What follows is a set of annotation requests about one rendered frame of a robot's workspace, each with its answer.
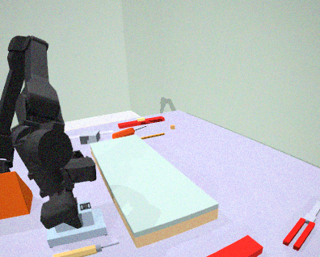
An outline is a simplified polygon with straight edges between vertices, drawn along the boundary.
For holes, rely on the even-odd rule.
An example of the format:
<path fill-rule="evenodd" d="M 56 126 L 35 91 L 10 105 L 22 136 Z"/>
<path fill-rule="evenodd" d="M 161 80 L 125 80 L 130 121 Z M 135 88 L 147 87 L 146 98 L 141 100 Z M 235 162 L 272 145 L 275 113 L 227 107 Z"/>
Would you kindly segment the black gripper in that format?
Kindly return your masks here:
<path fill-rule="evenodd" d="M 60 168 L 50 169 L 36 165 L 27 167 L 30 180 L 35 180 L 40 188 L 41 198 L 49 196 L 49 200 L 41 207 L 40 221 L 50 230 L 54 226 L 66 223 L 74 228 L 82 228 L 78 218 L 78 200 L 73 194 L 73 189 L 68 190 Z"/>

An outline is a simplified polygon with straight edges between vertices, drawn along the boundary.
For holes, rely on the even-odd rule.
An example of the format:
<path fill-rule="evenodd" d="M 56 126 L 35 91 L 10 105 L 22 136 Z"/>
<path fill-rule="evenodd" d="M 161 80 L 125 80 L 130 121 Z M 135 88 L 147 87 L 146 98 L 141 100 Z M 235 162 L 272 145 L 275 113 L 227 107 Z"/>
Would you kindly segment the red long rectangular bar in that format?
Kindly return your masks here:
<path fill-rule="evenodd" d="M 148 118 L 148 119 L 143 117 L 143 118 L 138 118 L 135 121 L 119 123 L 118 127 L 120 129 L 124 129 L 124 128 L 128 128 L 128 127 L 133 127 L 133 126 L 138 126 L 138 125 L 143 125 L 143 124 L 151 124 L 151 123 L 156 123 L 156 122 L 161 122 L 161 121 L 165 121 L 165 118 L 162 116 Z"/>
<path fill-rule="evenodd" d="M 257 257 L 263 252 L 263 246 L 249 235 L 207 257 Z"/>

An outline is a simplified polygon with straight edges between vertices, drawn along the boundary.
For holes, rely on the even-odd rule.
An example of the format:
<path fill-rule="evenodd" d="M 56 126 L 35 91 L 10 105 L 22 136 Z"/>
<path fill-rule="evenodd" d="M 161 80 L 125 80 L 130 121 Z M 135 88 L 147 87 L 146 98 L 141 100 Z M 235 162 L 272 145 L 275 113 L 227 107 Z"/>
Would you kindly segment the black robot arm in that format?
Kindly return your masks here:
<path fill-rule="evenodd" d="M 7 50 L 10 70 L 0 100 L 0 158 L 6 160 L 0 160 L 0 174 L 11 172 L 16 150 L 26 167 L 60 168 L 68 190 L 73 183 L 95 181 L 95 162 L 73 151 L 64 133 L 57 91 L 48 81 L 48 43 L 16 36 Z M 11 129 L 15 113 L 19 124 Z"/>

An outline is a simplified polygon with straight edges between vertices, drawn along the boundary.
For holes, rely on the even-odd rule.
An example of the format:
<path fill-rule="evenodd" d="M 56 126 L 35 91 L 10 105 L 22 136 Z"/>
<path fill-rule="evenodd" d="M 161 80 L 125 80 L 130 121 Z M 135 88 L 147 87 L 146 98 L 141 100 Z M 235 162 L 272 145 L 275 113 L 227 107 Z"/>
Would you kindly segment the yellow-handled awl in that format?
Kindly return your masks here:
<path fill-rule="evenodd" d="M 72 250 L 72 251 L 67 251 L 67 252 L 63 252 L 63 253 L 58 253 L 53 255 L 53 257 L 86 257 L 88 255 L 94 255 L 100 251 L 102 251 L 102 248 L 104 247 L 108 247 L 108 246 L 113 246 L 115 244 L 119 244 L 119 242 L 117 243 L 112 243 L 110 245 L 106 245 L 106 246 L 102 246 L 99 245 L 92 245 L 92 246 L 88 246 L 88 247 L 83 247 L 80 249 L 76 249 L 76 250 Z"/>

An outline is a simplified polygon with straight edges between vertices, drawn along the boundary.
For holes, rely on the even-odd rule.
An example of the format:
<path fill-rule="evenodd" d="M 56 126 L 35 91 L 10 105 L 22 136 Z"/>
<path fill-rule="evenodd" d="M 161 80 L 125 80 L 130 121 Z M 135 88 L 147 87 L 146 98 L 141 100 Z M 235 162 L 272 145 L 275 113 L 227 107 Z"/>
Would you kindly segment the orange-handled awl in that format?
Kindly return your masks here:
<path fill-rule="evenodd" d="M 146 126 L 147 126 L 147 125 L 146 125 Z M 120 137 L 131 136 L 131 135 L 133 135 L 133 134 L 135 133 L 136 130 L 142 129 L 142 128 L 146 127 L 146 126 L 143 126 L 143 127 L 140 127 L 140 128 L 136 128 L 136 129 L 134 129 L 134 128 L 127 128 L 127 129 L 125 129 L 125 130 L 119 131 L 118 133 L 113 133 L 113 134 L 112 134 L 112 138 L 113 138 L 113 139 L 116 139 L 116 138 L 120 138 Z"/>

